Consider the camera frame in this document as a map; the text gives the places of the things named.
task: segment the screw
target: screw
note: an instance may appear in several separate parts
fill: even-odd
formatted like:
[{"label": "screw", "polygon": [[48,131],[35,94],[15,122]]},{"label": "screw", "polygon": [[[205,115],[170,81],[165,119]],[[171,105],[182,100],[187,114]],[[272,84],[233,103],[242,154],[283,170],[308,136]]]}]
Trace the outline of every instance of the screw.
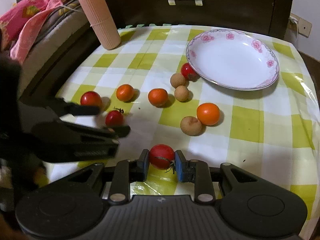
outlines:
[{"label": "screw", "polygon": [[122,193],[115,193],[110,196],[110,199],[114,202],[120,202],[125,200],[125,195]]},{"label": "screw", "polygon": [[198,200],[201,202],[210,202],[213,200],[213,196],[210,194],[200,194]]}]

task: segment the power cord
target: power cord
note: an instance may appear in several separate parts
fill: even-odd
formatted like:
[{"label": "power cord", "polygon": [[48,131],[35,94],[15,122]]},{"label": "power cord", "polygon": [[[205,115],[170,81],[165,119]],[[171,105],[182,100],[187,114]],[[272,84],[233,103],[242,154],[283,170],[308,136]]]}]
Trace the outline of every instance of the power cord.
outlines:
[{"label": "power cord", "polygon": [[290,22],[292,22],[293,24],[295,24],[297,26],[297,34],[296,34],[296,41],[295,41],[295,43],[296,43],[298,40],[298,35],[299,35],[299,31],[298,31],[299,20],[297,18],[293,17],[292,15],[290,15],[289,20],[290,20]]}]

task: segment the red cherry tomato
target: red cherry tomato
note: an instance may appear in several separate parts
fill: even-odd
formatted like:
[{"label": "red cherry tomato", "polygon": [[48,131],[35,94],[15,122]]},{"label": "red cherry tomato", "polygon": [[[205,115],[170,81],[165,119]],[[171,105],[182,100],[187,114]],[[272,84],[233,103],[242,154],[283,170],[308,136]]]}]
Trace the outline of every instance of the red cherry tomato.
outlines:
[{"label": "red cherry tomato", "polygon": [[80,104],[83,106],[102,106],[102,99],[97,92],[89,91],[85,92],[81,99]]},{"label": "red cherry tomato", "polygon": [[119,110],[112,110],[106,116],[106,126],[123,125],[123,115]]},{"label": "red cherry tomato", "polygon": [[174,150],[165,144],[157,144],[149,151],[152,166],[159,170],[166,170],[174,160]]},{"label": "red cherry tomato", "polygon": [[196,71],[193,70],[189,63],[183,64],[180,72],[187,80],[193,81],[199,77],[199,75],[196,73]]}]

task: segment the plate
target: plate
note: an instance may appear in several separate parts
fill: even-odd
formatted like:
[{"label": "plate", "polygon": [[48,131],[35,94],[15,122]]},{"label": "plate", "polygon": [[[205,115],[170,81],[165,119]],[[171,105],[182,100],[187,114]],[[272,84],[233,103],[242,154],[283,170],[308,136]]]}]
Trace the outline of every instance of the plate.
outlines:
[{"label": "plate", "polygon": [[279,75],[279,63],[271,49],[236,30],[203,32],[189,42],[186,55],[200,76],[230,89],[263,89]]}]

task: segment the plate rim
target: plate rim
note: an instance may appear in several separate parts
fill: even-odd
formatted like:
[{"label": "plate rim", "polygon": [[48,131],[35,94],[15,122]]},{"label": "plate rim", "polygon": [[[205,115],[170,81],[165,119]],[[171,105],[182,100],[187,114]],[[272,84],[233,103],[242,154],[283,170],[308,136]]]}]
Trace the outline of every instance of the plate rim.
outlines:
[{"label": "plate rim", "polygon": [[[265,46],[265,48],[271,53],[271,55],[274,57],[275,61],[277,62],[276,74],[275,74],[276,78],[275,78],[273,81],[271,81],[269,84],[266,84],[266,85],[263,86],[263,87],[239,88],[239,87],[228,86],[228,85],[225,85],[225,84],[223,84],[223,83],[219,83],[219,82],[217,82],[217,81],[215,81],[215,80],[212,80],[212,79],[209,80],[209,79],[205,78],[203,75],[201,75],[198,71],[195,70],[193,64],[192,64],[192,63],[190,62],[190,60],[189,60],[189,59],[190,59],[190,56],[189,56],[189,54],[188,54],[188,47],[190,46],[191,42],[192,42],[194,39],[198,38],[198,37],[201,36],[203,33],[210,33],[210,32],[216,32],[216,31],[233,31],[233,32],[237,32],[237,33],[239,33],[239,34],[243,34],[243,35],[245,35],[245,36],[247,36],[247,37],[249,37],[249,38],[252,38],[252,39],[254,39],[254,40],[260,41],[261,44]],[[186,58],[187,58],[188,63],[189,63],[190,66],[192,67],[192,69],[193,69],[199,76],[201,76],[203,79],[205,79],[205,80],[207,80],[207,81],[209,81],[209,82],[211,82],[211,83],[213,83],[213,84],[216,84],[216,85],[218,85],[218,86],[220,86],[220,87],[225,87],[225,88],[229,88],[229,89],[233,89],[233,90],[239,90],[239,91],[254,91],[254,90],[260,90],[260,89],[267,88],[267,87],[271,86],[273,83],[275,83],[275,82],[277,81],[277,79],[278,79],[278,77],[279,77],[279,72],[280,72],[279,61],[278,61],[276,55],[273,53],[273,51],[272,51],[264,42],[262,42],[262,41],[259,40],[259,39],[254,38],[252,35],[250,35],[250,34],[248,34],[248,33],[245,33],[245,32],[242,32],[242,31],[238,31],[238,30],[234,30],[234,29],[228,29],[228,28],[219,28],[219,29],[207,30],[207,31],[203,31],[203,32],[199,33],[198,35],[194,36],[194,37],[188,42],[188,44],[187,44],[187,47],[186,47]]]}]

